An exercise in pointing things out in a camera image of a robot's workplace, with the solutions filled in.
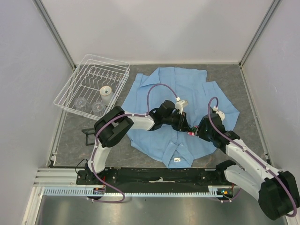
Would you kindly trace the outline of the pink flower smiley brooch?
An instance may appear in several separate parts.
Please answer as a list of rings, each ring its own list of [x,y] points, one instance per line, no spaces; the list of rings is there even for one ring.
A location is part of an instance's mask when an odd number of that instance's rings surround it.
[[[191,128],[191,130],[187,133],[188,135],[194,136],[197,130],[197,126]]]

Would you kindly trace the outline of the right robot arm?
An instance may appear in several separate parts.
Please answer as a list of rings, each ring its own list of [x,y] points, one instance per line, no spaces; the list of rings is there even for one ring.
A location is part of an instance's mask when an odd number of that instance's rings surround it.
[[[296,179],[289,171],[281,171],[258,157],[233,131],[227,131],[216,112],[204,116],[195,135],[232,158],[216,168],[219,184],[234,183],[258,201],[271,220],[294,217],[300,206]]]

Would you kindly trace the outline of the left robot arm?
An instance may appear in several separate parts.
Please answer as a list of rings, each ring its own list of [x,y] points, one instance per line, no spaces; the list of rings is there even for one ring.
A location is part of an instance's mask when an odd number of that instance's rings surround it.
[[[136,114],[124,111],[120,106],[114,107],[104,117],[96,122],[95,142],[91,158],[79,171],[77,183],[99,184],[103,179],[102,171],[111,148],[117,145],[131,129],[155,131],[163,125],[169,125],[180,132],[190,132],[184,107],[188,101],[176,100],[176,103],[166,100],[160,107],[146,114]]]

